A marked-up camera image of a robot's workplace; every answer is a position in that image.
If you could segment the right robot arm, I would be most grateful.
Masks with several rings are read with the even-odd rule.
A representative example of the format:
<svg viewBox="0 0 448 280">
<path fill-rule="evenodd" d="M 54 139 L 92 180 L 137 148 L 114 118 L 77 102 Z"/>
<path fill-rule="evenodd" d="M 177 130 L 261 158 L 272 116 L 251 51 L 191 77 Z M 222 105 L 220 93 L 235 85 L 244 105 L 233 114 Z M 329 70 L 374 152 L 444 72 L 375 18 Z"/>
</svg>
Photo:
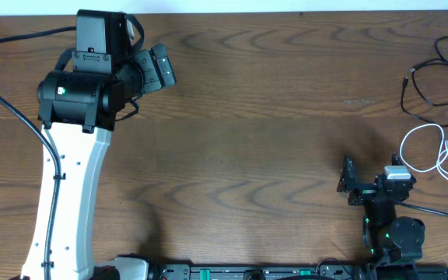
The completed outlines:
<svg viewBox="0 0 448 280">
<path fill-rule="evenodd" d="M 348 194 L 349 205 L 364 208 L 363 239 L 371 250 L 372 269 L 411 264 L 422 258 L 424 223 L 396 213 L 396 205 L 409 198 L 415 182 L 395 154 L 392 164 L 385 166 L 372 183 L 359 182 L 352 158 L 343 159 L 337 192 Z"/>
</svg>

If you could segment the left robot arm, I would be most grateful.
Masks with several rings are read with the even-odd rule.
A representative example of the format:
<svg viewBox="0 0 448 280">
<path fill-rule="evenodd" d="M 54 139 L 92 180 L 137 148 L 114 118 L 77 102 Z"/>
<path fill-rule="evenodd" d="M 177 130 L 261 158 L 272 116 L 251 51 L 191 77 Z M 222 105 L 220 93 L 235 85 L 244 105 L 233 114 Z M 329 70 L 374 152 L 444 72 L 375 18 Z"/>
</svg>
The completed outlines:
<svg viewBox="0 0 448 280">
<path fill-rule="evenodd" d="M 140 50 L 68 49 L 37 90 L 43 176 L 23 279 L 154 279 L 159 269 L 134 254 L 96 263 L 93 218 L 100 171 L 117 113 L 176 82 L 162 44 Z"/>
</svg>

